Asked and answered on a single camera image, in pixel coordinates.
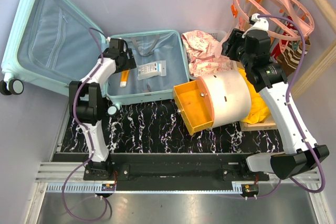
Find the orange tube white cap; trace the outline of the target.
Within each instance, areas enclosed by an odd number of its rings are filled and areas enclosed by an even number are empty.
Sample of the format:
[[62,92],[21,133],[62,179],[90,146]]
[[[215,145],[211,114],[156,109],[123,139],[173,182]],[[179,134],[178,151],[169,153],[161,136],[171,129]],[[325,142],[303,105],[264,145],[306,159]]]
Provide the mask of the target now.
[[125,70],[121,72],[120,78],[120,87],[125,88],[127,85],[128,77],[129,77],[130,70]]

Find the white toiletry pack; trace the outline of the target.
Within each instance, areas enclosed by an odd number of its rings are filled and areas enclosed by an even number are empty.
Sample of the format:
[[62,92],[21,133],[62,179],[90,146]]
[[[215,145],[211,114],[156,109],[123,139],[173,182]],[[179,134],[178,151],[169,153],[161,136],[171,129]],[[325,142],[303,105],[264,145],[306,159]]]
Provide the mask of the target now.
[[138,66],[138,80],[144,80],[151,77],[166,76],[166,61],[154,61]]

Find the white round drum box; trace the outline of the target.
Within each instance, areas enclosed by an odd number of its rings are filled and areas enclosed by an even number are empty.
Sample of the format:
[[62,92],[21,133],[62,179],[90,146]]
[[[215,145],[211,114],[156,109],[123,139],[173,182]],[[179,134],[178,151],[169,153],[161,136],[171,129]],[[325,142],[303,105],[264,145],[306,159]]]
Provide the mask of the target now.
[[248,86],[238,70],[206,74],[174,86],[173,97],[190,135],[241,121],[251,109]]

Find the light blue hard-shell suitcase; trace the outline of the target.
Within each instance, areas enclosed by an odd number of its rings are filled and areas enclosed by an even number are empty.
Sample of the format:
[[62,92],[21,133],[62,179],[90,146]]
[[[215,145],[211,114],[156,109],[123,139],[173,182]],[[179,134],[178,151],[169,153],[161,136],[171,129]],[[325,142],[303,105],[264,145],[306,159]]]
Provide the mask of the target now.
[[[162,76],[138,79],[129,72],[109,77],[102,96],[117,105],[171,99],[173,87],[189,81],[187,59],[176,30],[120,34],[138,67],[164,61]],[[1,93],[19,95],[24,83],[63,94],[69,84],[84,78],[96,65],[109,42],[100,28],[70,0],[20,0],[4,52]]]

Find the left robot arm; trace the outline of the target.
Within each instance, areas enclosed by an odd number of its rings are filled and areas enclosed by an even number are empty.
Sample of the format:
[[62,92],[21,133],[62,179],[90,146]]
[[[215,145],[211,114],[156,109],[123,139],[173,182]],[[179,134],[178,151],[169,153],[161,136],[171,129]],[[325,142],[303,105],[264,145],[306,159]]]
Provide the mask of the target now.
[[84,167],[89,175],[103,180],[113,175],[113,167],[102,131],[105,114],[102,87],[111,75],[137,67],[125,40],[110,38],[108,42],[109,47],[100,51],[90,72],[80,81],[69,84],[69,112],[80,126],[89,149]]

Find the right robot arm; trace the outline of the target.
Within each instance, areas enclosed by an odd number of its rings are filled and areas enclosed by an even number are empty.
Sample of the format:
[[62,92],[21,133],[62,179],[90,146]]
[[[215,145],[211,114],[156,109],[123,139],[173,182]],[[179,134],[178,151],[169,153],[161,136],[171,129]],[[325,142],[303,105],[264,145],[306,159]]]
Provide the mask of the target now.
[[270,60],[270,37],[264,30],[241,31],[233,29],[222,44],[223,56],[240,62],[248,81],[265,101],[279,131],[283,152],[279,154],[251,154],[238,167],[239,176],[250,180],[257,172],[275,174],[287,179],[314,168],[330,152],[326,145],[319,145],[305,126],[287,91],[287,76],[278,63]]

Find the brown striped cloth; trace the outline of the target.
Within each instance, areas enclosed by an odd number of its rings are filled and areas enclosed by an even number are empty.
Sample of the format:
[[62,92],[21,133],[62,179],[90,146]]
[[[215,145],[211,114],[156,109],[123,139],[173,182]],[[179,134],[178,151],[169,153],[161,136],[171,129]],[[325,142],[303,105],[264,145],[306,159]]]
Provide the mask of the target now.
[[290,41],[287,42],[283,51],[275,54],[275,60],[281,65],[287,77],[296,71],[301,59],[302,49],[302,41]]

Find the red cloth item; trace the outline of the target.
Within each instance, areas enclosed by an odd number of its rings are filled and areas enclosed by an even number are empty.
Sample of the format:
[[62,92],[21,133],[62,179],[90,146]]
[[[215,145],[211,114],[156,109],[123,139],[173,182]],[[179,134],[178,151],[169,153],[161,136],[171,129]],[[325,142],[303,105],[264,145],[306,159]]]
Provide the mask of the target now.
[[[285,21],[285,25],[289,28],[292,32],[296,35],[298,34],[296,28],[290,23]],[[273,49],[271,56],[276,60],[277,57],[284,51],[285,47],[289,44],[288,40],[280,40],[279,43],[276,44],[275,48]]]

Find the pink round clip hanger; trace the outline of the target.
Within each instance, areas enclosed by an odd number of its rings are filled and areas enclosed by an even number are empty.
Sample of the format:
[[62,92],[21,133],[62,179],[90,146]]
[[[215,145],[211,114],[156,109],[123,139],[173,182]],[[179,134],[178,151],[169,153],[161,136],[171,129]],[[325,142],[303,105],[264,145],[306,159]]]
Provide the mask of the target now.
[[314,20],[309,11],[298,0],[233,0],[232,28],[247,30],[249,17],[254,14],[284,15],[291,18],[300,28],[303,36],[308,37],[314,30]]

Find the yellow cloth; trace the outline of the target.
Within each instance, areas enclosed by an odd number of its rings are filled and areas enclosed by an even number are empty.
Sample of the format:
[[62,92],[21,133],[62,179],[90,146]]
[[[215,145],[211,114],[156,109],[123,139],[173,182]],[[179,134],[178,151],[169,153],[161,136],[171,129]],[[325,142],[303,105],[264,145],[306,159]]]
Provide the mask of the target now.
[[268,109],[265,101],[261,98],[260,94],[255,91],[254,86],[247,80],[244,69],[238,68],[238,72],[246,82],[251,98],[251,108],[249,114],[242,120],[242,122],[248,124],[261,123],[267,116],[270,115],[270,110]]

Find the wooden tray base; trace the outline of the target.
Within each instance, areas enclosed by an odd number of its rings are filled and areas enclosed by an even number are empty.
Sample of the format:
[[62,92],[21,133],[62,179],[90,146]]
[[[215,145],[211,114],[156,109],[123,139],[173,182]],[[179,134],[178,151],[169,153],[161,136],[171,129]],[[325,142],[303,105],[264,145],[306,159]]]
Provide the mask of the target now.
[[262,131],[262,130],[276,130],[277,126],[273,119],[266,122],[259,122],[256,124],[249,124],[246,122],[239,122],[242,131]]

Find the black marble pattern mat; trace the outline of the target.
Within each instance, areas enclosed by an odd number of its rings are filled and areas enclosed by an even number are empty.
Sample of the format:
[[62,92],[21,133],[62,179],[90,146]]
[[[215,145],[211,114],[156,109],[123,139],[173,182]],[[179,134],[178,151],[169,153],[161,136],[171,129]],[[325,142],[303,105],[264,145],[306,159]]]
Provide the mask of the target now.
[[124,105],[102,120],[111,153],[277,153],[278,130],[242,131],[238,122],[189,135],[174,100]]

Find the wooden hanger rack frame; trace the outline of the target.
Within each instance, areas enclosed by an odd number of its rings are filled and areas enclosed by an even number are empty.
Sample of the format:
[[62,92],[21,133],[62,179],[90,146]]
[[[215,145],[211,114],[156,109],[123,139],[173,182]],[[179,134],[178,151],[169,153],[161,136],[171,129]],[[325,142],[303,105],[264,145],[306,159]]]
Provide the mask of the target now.
[[[310,35],[312,42],[304,59],[300,78],[294,86],[297,103],[335,102],[335,30],[313,0],[299,0],[310,12],[315,29]],[[328,0],[335,9],[335,0]]]

